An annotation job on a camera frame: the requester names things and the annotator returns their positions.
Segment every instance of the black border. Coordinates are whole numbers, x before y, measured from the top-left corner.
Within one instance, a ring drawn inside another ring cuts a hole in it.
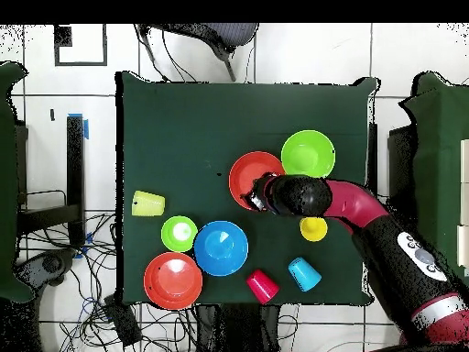
[[[68,46],[57,43],[54,39],[55,66],[107,66],[107,33],[106,24],[103,24],[103,60],[101,62],[60,62],[60,47]]]
[[[123,73],[115,73],[115,301],[124,298],[124,82]]]

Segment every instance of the small green bowl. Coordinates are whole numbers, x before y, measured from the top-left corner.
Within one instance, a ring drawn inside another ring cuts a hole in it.
[[[174,252],[186,252],[192,248],[197,226],[189,217],[173,216],[161,227],[163,244]]]

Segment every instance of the blue cup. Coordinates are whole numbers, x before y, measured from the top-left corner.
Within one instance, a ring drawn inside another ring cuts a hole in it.
[[[304,258],[296,258],[289,264],[289,272],[302,292],[310,291],[321,280],[321,274]]]

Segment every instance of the pink cup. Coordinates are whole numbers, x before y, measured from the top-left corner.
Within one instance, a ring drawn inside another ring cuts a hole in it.
[[[279,286],[260,269],[254,271],[246,280],[260,303],[268,303],[277,294]]]

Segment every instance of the plastic cup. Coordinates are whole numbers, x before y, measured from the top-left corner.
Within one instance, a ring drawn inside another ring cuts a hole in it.
[[[157,194],[136,191],[132,200],[132,216],[161,216],[165,198]]]
[[[260,269],[254,271],[246,280],[260,303],[268,303],[278,293],[279,286]]]
[[[289,272],[302,292],[310,291],[321,280],[321,274],[304,258],[296,258],[289,264]]]
[[[305,217],[300,220],[300,231],[310,242],[319,242],[327,234],[327,223],[322,217]]]
[[[192,248],[197,226],[189,217],[173,216],[161,227],[163,244],[174,252],[185,252]]]

